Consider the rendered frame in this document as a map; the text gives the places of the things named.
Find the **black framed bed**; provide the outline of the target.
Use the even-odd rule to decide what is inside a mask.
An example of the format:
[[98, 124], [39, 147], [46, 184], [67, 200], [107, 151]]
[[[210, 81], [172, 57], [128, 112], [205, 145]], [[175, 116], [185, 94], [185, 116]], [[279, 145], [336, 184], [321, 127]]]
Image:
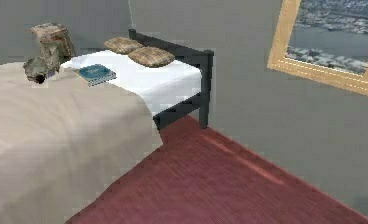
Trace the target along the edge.
[[101, 64], [114, 71], [112, 83], [140, 96], [159, 129], [197, 110], [200, 126], [208, 126], [214, 52], [200, 51], [179, 44], [129, 31], [129, 37], [147, 47], [166, 50], [175, 60], [160, 68], [142, 66], [126, 55], [104, 48], [77, 56], [62, 64], [64, 68], [80, 69]]

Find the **grey brown lumpy object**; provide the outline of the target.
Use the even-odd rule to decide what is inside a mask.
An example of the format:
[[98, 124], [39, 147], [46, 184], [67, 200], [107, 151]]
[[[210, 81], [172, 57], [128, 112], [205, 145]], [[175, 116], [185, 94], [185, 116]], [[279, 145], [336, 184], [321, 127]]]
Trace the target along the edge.
[[40, 56], [31, 58], [23, 65], [29, 81], [42, 84], [60, 70], [60, 66], [75, 56], [74, 45], [68, 29], [59, 23], [44, 23], [33, 26], [31, 31], [37, 39]]

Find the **beige bed blanket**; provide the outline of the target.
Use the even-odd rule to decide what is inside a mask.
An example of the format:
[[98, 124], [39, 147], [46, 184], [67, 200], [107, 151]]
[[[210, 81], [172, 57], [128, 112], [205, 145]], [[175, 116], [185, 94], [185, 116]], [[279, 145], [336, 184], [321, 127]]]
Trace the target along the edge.
[[162, 144], [143, 100], [62, 70], [0, 66], [0, 224], [65, 224]]

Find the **brown checked pillow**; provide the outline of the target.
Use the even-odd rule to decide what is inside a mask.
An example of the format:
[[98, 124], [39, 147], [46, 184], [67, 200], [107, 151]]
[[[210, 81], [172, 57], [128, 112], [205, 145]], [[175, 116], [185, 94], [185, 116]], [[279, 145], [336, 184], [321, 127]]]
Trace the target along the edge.
[[129, 38], [114, 37], [105, 41], [104, 46], [115, 53], [127, 55], [128, 53], [141, 48], [142, 44]]
[[175, 60], [173, 54], [156, 47], [138, 48], [130, 52], [128, 57], [132, 61], [149, 68], [163, 67]]

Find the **wooden framed window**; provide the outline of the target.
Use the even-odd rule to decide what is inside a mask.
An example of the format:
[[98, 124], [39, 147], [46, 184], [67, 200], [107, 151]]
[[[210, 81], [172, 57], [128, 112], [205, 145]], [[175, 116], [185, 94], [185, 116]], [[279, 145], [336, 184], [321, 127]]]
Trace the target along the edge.
[[267, 67], [368, 96], [368, 0], [282, 0]]

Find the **blue book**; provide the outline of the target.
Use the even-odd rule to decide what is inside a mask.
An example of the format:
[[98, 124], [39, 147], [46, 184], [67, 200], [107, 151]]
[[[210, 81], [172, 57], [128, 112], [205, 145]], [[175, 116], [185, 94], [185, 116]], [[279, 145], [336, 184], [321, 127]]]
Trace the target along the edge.
[[101, 64], [94, 64], [77, 69], [76, 73], [87, 81], [89, 87], [117, 78], [115, 72]]

